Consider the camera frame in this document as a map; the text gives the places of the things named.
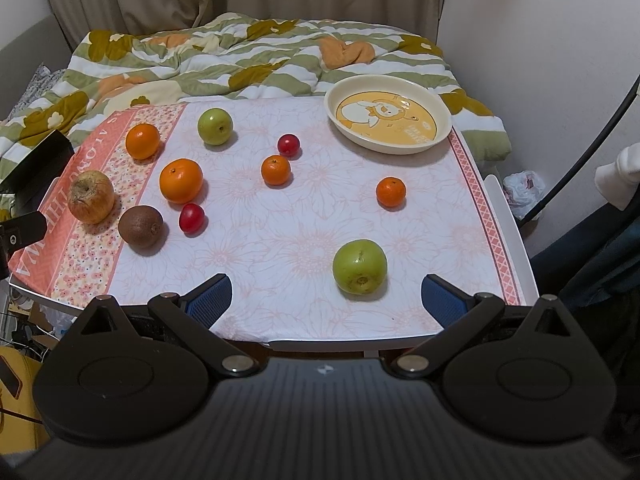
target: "red cherry tomato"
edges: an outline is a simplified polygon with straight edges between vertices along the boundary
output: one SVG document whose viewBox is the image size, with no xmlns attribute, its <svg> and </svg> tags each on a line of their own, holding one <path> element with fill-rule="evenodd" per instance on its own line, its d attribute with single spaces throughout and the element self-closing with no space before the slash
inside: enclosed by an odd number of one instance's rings
<svg viewBox="0 0 640 480">
<path fill-rule="evenodd" d="M 198 204 L 185 204 L 180 213 L 178 225 L 182 232 L 192 234 L 198 231 L 204 223 L 204 209 Z"/>
<path fill-rule="evenodd" d="M 300 149 L 300 140 L 293 134 L 286 134 L 278 139 L 278 151 L 284 156 L 295 156 Z"/>
</svg>

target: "white wall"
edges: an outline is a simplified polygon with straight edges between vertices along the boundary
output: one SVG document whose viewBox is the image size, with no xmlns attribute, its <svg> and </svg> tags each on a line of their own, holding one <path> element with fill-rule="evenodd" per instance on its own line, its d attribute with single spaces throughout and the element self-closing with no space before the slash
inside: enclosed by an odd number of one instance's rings
<svg viewBox="0 0 640 480">
<path fill-rule="evenodd" d="M 505 124 L 500 172 L 551 187 L 585 150 L 640 72 L 640 0 L 445 0 L 438 44 L 461 85 Z M 604 203 L 594 168 L 640 141 L 640 98 L 526 238 L 537 253 Z"/>
<path fill-rule="evenodd" d="M 0 0 L 0 48 L 50 13 L 47 0 Z"/>
</svg>

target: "white cloth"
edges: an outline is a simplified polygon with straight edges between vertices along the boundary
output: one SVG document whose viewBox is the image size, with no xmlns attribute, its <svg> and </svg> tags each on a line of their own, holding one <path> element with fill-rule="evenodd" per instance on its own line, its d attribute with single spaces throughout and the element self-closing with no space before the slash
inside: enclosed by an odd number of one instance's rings
<svg viewBox="0 0 640 480">
<path fill-rule="evenodd" d="M 640 142 L 622 150 L 611 164 L 596 169 L 595 184 L 611 205 L 624 210 L 640 183 Z"/>
</svg>

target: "white floral tablecloth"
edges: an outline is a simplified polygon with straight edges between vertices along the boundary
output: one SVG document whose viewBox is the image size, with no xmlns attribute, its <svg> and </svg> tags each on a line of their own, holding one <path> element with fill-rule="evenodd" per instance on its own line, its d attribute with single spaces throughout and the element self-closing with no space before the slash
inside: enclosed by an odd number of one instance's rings
<svg viewBox="0 0 640 480">
<path fill-rule="evenodd" d="M 226 109 L 236 133 L 207 148 L 196 130 L 204 110 Z M 124 137 L 134 124 L 156 124 L 164 150 L 149 164 L 133 162 Z M 260 165 L 277 153 L 284 133 L 296 134 L 302 154 L 291 161 L 293 180 L 268 187 Z M 197 197 L 208 225 L 196 237 L 178 228 L 180 210 L 159 191 L 164 166 L 191 158 L 205 185 Z M 120 195 L 111 217 L 87 230 L 65 207 L 74 172 L 104 171 Z M 406 205 L 381 208 L 376 184 L 401 178 Z M 117 235 L 129 206 L 148 204 L 168 233 L 158 251 L 134 252 Z M 85 142 L 41 210 L 49 233 L 18 254 L 12 269 L 54 300 L 85 306 L 95 294 L 120 304 L 146 303 L 172 290 L 185 293 L 217 272 L 233 287 L 229 309 L 212 330 L 226 338 L 372 340 L 429 335 L 440 330 L 420 300 L 420 284 L 439 274 L 462 290 L 488 290 L 517 304 L 518 278 L 463 139 L 449 138 L 415 155 L 383 155 L 353 144 L 330 126 L 322 98 L 218 100 L 135 107 L 113 114 Z M 385 251 L 388 280 L 369 297 L 347 296 L 332 276 L 344 243 L 370 238 Z"/>
</svg>

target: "bed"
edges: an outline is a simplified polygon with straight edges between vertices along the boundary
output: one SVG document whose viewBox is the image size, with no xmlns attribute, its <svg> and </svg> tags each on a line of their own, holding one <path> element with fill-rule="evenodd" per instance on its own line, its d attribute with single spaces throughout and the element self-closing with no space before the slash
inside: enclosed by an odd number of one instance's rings
<svg viewBox="0 0 640 480">
<path fill-rule="evenodd" d="M 350 57 L 351 43 L 371 49 L 368 62 Z M 476 163 L 503 160 L 511 147 L 502 121 L 466 95 L 442 56 L 433 41 L 398 28 L 333 20 L 225 13 L 201 27 L 145 37 L 93 30 L 62 79 L 0 127 L 0 179 L 53 130 L 78 147 L 117 110 L 212 96 L 318 96 L 361 73 L 395 75 L 435 89 Z"/>
</svg>

